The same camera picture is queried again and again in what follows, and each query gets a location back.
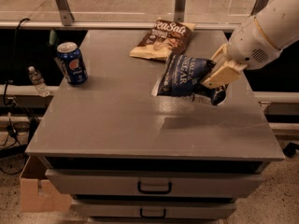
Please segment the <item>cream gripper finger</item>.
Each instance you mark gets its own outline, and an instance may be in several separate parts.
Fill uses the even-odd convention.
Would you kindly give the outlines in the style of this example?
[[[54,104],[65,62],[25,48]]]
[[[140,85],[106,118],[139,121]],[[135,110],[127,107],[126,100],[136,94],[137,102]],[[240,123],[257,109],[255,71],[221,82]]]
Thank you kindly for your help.
[[[214,74],[224,63],[225,63],[225,55],[222,54],[215,54],[211,60],[215,63],[214,67],[212,68],[210,74]]]
[[[237,74],[230,67],[224,67],[219,72],[205,77],[201,81],[201,84],[209,89],[216,89],[220,86],[224,86],[238,80],[240,76],[241,74]]]

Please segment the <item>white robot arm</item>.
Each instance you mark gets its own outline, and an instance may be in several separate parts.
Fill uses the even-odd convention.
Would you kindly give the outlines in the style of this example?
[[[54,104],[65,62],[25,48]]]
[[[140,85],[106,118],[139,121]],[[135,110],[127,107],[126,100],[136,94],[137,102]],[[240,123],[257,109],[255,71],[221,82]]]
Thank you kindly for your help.
[[[299,0],[273,0],[250,16],[212,56],[216,63],[200,83],[216,89],[239,79],[243,70],[258,70],[277,59],[299,39]]]

